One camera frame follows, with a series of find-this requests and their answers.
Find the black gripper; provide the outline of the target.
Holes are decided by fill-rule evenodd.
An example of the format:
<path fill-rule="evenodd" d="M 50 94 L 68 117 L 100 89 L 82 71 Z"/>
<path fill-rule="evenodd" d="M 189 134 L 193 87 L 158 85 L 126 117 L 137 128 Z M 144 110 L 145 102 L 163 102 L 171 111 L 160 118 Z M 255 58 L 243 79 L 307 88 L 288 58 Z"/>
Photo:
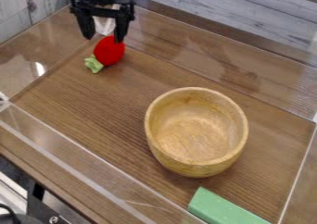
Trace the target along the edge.
<path fill-rule="evenodd" d="M 116 41 L 125 40 L 130 20 L 136 19 L 134 0 L 72 0 L 72 13 L 77 16 L 78 25 L 86 39 L 96 35 L 93 17 L 116 19 Z"/>

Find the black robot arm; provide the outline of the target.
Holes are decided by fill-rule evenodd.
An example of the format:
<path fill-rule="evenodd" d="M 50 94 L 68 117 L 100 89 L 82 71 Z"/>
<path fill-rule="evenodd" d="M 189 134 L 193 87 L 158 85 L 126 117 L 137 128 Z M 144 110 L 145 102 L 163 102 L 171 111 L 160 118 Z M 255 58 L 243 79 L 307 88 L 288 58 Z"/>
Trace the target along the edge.
<path fill-rule="evenodd" d="M 116 20 L 116 42 L 125 40 L 129 24 L 136 20 L 134 0 L 72 0 L 70 9 L 86 39 L 90 40 L 97 32 L 93 18 L 102 17 Z"/>

